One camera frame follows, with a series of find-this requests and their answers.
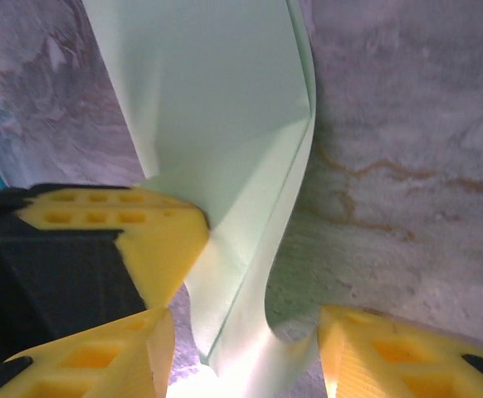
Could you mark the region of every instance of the pale green paper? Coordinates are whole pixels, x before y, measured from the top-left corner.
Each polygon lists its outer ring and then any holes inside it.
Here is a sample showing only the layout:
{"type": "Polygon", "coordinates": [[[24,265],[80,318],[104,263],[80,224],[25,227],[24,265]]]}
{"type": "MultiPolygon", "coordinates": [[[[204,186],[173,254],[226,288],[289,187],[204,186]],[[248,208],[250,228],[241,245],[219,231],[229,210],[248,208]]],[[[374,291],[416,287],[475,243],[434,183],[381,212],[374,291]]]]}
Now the pale green paper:
{"type": "Polygon", "coordinates": [[[292,0],[84,0],[146,177],[200,206],[211,239],[185,283],[203,362],[239,396],[272,396],[316,354],[269,329],[267,279],[315,120],[292,0]]]}

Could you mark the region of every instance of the paper sheet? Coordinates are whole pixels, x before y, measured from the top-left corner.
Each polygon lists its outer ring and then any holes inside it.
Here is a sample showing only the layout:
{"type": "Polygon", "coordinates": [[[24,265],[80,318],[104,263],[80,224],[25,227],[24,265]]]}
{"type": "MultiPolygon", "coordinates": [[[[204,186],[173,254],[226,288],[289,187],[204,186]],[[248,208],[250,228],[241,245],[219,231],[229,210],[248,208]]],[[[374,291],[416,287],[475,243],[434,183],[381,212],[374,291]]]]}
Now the paper sheet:
{"type": "Polygon", "coordinates": [[[315,335],[279,341],[265,315],[271,265],[315,120],[296,0],[85,0],[146,177],[200,206],[211,239],[185,280],[202,361],[239,396],[287,388],[315,335]]]}

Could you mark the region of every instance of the gray marble surface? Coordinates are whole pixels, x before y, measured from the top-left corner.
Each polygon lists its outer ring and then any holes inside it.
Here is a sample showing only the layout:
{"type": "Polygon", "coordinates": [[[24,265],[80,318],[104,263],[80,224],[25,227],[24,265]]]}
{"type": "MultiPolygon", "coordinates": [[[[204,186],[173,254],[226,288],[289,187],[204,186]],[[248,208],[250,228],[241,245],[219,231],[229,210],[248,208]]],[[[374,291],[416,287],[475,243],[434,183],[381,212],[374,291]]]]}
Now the gray marble surface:
{"type": "MultiPolygon", "coordinates": [[[[483,344],[483,0],[302,5],[317,126],[270,324],[298,338],[321,303],[344,303],[483,344]]],[[[143,177],[80,0],[0,0],[0,172],[143,177]]],[[[314,364],[288,396],[324,396],[321,382],[314,364]]]]}

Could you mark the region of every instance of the yellow plastic piece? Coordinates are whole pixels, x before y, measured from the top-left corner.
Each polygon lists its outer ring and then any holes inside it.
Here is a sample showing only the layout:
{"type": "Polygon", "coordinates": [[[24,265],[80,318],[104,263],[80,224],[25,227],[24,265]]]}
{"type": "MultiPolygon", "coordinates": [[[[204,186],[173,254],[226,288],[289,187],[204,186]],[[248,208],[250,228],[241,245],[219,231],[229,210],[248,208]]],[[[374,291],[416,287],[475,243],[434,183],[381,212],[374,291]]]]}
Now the yellow plastic piece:
{"type": "Polygon", "coordinates": [[[39,230],[124,230],[116,246],[148,308],[168,305],[208,240],[196,206],[139,188],[49,192],[18,216],[39,230]]]}
{"type": "Polygon", "coordinates": [[[18,353],[34,362],[0,398],[164,398],[174,344],[169,309],[137,313],[18,353]]]}
{"type": "Polygon", "coordinates": [[[483,398],[461,354],[483,352],[388,318],[327,305],[318,340],[330,398],[483,398]]]}

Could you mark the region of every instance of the marble pattern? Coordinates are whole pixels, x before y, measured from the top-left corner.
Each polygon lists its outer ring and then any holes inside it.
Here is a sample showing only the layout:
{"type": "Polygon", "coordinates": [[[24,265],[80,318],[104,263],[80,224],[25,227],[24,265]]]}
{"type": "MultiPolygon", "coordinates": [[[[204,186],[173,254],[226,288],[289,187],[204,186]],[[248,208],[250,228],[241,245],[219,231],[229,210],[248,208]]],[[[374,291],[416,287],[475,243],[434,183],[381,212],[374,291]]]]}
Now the marble pattern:
{"type": "MultiPolygon", "coordinates": [[[[345,303],[483,343],[483,0],[301,2],[318,116],[270,324],[298,338],[345,303]]],[[[0,171],[143,177],[80,0],[0,0],[0,171]]],[[[288,396],[324,396],[317,366],[288,396]]]]}
{"type": "Polygon", "coordinates": [[[0,1],[0,172],[21,187],[144,178],[79,0],[0,1]]]}

